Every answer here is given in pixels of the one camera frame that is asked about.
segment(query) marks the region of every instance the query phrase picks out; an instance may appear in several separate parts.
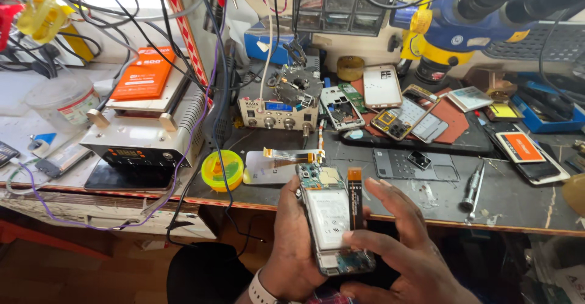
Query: wrist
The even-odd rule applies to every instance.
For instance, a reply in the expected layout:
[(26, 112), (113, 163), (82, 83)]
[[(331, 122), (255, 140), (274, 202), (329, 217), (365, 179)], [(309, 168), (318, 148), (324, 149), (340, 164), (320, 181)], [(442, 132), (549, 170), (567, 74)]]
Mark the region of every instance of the wrist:
[(315, 288), (296, 271), (281, 269), (281, 264), (268, 261), (258, 275), (264, 289), (279, 300), (303, 301)]

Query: white phone case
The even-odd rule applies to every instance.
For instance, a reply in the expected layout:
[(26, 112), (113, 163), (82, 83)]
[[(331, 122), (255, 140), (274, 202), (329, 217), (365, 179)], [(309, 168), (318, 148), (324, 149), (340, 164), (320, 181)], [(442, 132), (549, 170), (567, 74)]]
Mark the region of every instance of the white phone case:
[(402, 91), (393, 65), (369, 66), (364, 69), (364, 105), (389, 108), (402, 105)]

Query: human hand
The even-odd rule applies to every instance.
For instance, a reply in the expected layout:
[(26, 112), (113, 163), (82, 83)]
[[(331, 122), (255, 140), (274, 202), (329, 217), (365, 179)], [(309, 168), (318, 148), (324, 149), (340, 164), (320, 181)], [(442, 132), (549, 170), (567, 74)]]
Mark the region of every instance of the human hand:
[[(327, 279), (319, 273), (311, 250), (309, 224), (295, 195), (299, 186), (300, 181), (294, 176), (280, 190), (272, 254), (258, 276), (274, 297), (293, 301), (307, 299)], [(364, 219), (370, 215), (366, 206), (363, 215)]]
[(413, 201), (388, 182), (366, 180), (366, 189), (396, 217), (400, 241), (389, 235), (367, 230), (346, 232), (343, 240), (357, 248), (372, 250), (384, 262), (400, 272), (390, 290), (347, 282), (341, 286), (344, 296), (360, 304), (382, 303), (479, 303), (461, 286), (435, 244), (430, 240), (422, 213)]

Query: yellow plastic container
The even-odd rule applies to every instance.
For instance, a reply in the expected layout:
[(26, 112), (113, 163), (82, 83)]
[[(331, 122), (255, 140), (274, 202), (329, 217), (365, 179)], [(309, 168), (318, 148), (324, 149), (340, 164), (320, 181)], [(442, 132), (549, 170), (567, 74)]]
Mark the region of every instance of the yellow plastic container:
[[(244, 176), (244, 162), (236, 152), (229, 150), (222, 150), (221, 158), (223, 160), (223, 167), (225, 169), (229, 189), (233, 190), (242, 182)], [(217, 192), (228, 191), (223, 182), (223, 173), (217, 151), (211, 153), (205, 158), (205, 160), (203, 160), (203, 165), (201, 166), (201, 178), (203, 178), (205, 184), (209, 185)]]
[(357, 56), (341, 56), (337, 60), (337, 76), (341, 80), (355, 81), (364, 74), (364, 60)]

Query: orange heat-resistant mat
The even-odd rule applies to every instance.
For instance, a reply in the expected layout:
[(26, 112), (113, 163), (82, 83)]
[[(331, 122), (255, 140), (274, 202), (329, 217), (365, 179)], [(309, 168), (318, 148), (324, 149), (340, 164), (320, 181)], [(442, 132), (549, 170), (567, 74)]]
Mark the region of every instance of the orange heat-resistant mat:
[[(356, 89), (356, 91), (358, 91), (363, 96), (363, 94), (364, 94), (363, 79), (352, 81), (351, 84)], [(435, 93), (435, 95), (440, 96), (440, 95), (447, 93), (449, 91), (451, 91), (451, 88), (443, 89), (442, 91)], [(422, 104), (426, 101), (427, 100), (421, 100), (421, 101), (419, 101), (419, 104)], [(431, 107), (431, 104), (423, 106), (423, 108), (429, 108), (429, 107)], [(443, 132), (443, 134), (438, 136), (435, 139), (434, 143), (452, 144), (453, 142), (455, 142), (455, 140), (457, 140), (457, 138), (459, 136), (461, 136), (461, 134), (464, 133), (465, 130), (467, 130), (469, 128), (469, 123), (467, 122), (467, 119), (465, 118), (464, 113), (461, 112), (457, 108), (457, 106), (455, 106), (448, 99), (442, 98), (441, 101), (439, 102), (439, 104), (437, 104), (437, 106), (433, 109), (433, 111), (431, 113), (434, 114), (437, 118), (439, 118), (439, 119), (441, 119), (449, 124), (449, 128), (447, 128)], [(367, 130), (370, 134), (372, 134), (374, 136), (386, 136), (384, 133), (382, 133), (378, 129), (370, 126), (370, 121), (375, 116), (376, 116), (375, 113), (362, 114), (362, 118), (366, 122), (366, 126), (364, 127), (364, 129)], [(414, 135), (408, 135), (408, 136), (406, 136), (406, 139), (420, 141)]]

